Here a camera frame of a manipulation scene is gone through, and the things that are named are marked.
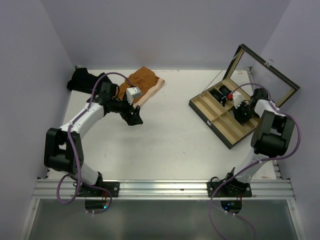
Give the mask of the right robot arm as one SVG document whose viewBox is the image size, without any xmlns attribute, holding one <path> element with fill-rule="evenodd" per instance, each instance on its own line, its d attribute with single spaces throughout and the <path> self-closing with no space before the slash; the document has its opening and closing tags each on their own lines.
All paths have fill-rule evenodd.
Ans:
<svg viewBox="0 0 320 240">
<path fill-rule="evenodd" d="M 294 120 L 280 113 L 279 108 L 270 99 L 269 91 L 263 87 L 256 88 L 248 103 L 234 90 L 227 96 L 233 101 L 234 114 L 237 120 L 248 120 L 258 117 L 258 124 L 253 132 L 251 152 L 235 173 L 234 167 L 221 182 L 227 196 L 235 196 L 241 188 L 246 188 L 253 176 L 271 160 L 279 160 L 285 155 L 295 127 Z"/>
</svg>

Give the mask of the black rolled underwear in box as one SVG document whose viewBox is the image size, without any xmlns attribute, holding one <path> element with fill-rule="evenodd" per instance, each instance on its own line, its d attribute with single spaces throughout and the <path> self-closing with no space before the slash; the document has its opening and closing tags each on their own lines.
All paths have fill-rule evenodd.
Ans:
<svg viewBox="0 0 320 240">
<path fill-rule="evenodd" d="M 227 101 L 233 100 L 232 91 L 225 85 L 220 86 L 218 89 L 213 88 L 209 93 L 224 107 Z"/>
</svg>

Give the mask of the black beige compartment box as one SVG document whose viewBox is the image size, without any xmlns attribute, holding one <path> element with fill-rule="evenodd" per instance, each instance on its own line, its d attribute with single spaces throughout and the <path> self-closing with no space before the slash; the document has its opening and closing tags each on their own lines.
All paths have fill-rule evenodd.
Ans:
<svg viewBox="0 0 320 240">
<path fill-rule="evenodd" d="M 257 127 L 258 98 L 268 97 L 279 108 L 300 86 L 245 44 L 240 44 L 221 79 L 189 100 L 191 109 L 228 148 Z"/>
</svg>

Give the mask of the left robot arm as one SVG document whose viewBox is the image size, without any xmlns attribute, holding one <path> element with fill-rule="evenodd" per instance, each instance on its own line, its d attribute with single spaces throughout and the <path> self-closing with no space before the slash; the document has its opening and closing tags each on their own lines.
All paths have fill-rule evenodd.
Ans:
<svg viewBox="0 0 320 240">
<path fill-rule="evenodd" d="M 104 82 L 74 118 L 59 128 L 50 128 L 45 137 L 44 165 L 79 178 L 87 184 L 87 192 L 95 197 L 103 193 L 104 184 L 101 174 L 84 163 L 82 138 L 108 113 L 119 113 L 129 126 L 143 124 L 140 107 L 134 107 L 141 90 L 137 86 L 129 87 L 120 100 L 116 98 L 117 88 L 117 84 Z"/>
</svg>

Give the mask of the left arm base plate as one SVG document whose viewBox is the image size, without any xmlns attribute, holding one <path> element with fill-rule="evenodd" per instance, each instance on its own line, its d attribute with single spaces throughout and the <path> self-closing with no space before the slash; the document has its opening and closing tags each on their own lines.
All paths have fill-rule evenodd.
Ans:
<svg viewBox="0 0 320 240">
<path fill-rule="evenodd" d="M 117 198 L 120 191 L 120 182 L 118 181 L 103 181 L 99 186 L 87 186 L 84 183 L 80 187 L 78 197 L 82 198 Z"/>
</svg>

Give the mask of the aluminium front rail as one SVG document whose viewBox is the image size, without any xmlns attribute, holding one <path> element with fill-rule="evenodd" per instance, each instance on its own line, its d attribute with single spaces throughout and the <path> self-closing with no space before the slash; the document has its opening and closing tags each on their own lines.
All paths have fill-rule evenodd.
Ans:
<svg viewBox="0 0 320 240">
<path fill-rule="evenodd" d="M 208 180 L 105 180 L 120 182 L 117 200 L 207 200 Z M 253 180 L 252 197 L 215 197 L 215 200 L 293 200 L 290 180 Z"/>
</svg>

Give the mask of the aluminium table edge rail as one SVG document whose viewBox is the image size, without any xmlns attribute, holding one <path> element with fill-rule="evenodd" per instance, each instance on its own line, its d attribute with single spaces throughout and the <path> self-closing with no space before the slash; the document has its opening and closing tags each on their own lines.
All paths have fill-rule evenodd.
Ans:
<svg viewBox="0 0 320 240">
<path fill-rule="evenodd" d="M 255 64 L 250 70 L 249 79 L 253 84 L 259 84 L 268 89 L 271 94 L 271 99 L 279 107 L 282 104 L 283 97 L 290 87 L 277 75 L 265 69 L 262 66 Z M 251 179 L 254 180 L 275 180 L 276 174 L 274 173 L 274 159 L 265 161 L 263 163 L 253 166 L 248 171 L 251 174 Z"/>
</svg>

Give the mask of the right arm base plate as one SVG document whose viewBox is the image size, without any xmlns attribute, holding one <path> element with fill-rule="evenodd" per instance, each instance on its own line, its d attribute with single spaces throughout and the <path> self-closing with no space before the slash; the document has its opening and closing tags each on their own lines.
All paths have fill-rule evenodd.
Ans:
<svg viewBox="0 0 320 240">
<path fill-rule="evenodd" d="M 220 185 L 221 182 L 218 181 L 208 181 L 206 183 L 207 194 L 209 198 L 212 197 L 213 193 Z M 230 183 L 227 183 L 226 185 L 222 186 L 214 195 L 214 198 L 250 198 L 252 196 L 253 194 L 249 183 L 242 183 L 234 179 Z"/>
</svg>

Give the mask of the brown underwear cream waistband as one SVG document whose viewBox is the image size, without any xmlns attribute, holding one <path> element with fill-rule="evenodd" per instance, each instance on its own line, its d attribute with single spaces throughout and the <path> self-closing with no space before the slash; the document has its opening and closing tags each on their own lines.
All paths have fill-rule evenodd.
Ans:
<svg viewBox="0 0 320 240">
<path fill-rule="evenodd" d="M 130 74 L 128 79 L 134 87 L 139 87 L 142 96 L 133 101 L 133 106 L 142 107 L 151 97 L 153 97 L 165 84 L 165 80 L 156 76 L 149 68 L 142 66 L 136 72 Z"/>
</svg>

